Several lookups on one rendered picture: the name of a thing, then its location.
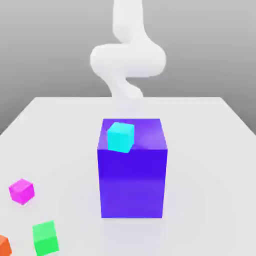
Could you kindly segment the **small cyan cube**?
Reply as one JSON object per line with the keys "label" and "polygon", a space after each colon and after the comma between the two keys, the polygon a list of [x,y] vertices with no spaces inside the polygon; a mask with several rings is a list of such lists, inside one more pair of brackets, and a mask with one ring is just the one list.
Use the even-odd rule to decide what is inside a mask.
{"label": "small cyan cube", "polygon": [[135,126],[129,123],[114,122],[107,130],[107,149],[129,153],[135,143]]}

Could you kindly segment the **small magenta cube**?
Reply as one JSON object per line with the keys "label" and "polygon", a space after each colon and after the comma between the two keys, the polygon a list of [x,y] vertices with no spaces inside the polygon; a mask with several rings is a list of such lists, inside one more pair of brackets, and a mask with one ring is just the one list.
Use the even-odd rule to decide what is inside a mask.
{"label": "small magenta cube", "polygon": [[9,187],[11,199],[20,205],[25,205],[35,196],[34,184],[26,179],[19,179]]}

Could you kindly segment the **small green cube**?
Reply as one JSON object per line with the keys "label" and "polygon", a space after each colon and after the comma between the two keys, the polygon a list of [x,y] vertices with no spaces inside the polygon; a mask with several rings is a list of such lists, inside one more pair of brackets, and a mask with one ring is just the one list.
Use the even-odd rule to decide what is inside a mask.
{"label": "small green cube", "polygon": [[45,256],[60,250],[53,220],[33,225],[32,236],[37,256]]}

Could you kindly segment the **small orange cube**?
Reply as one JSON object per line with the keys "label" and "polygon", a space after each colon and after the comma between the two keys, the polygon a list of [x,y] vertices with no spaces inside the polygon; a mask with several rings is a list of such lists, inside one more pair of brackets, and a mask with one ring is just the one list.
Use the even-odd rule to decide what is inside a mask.
{"label": "small orange cube", "polygon": [[12,249],[9,239],[3,235],[0,235],[0,256],[11,256]]}

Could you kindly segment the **large purple box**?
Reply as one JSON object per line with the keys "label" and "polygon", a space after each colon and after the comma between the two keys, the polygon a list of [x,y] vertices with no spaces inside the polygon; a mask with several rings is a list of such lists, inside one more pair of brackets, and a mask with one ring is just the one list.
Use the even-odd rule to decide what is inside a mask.
{"label": "large purple box", "polygon": [[[135,126],[128,153],[108,150],[107,131],[115,122]],[[102,218],[161,218],[167,159],[160,119],[103,119],[97,146]]]}

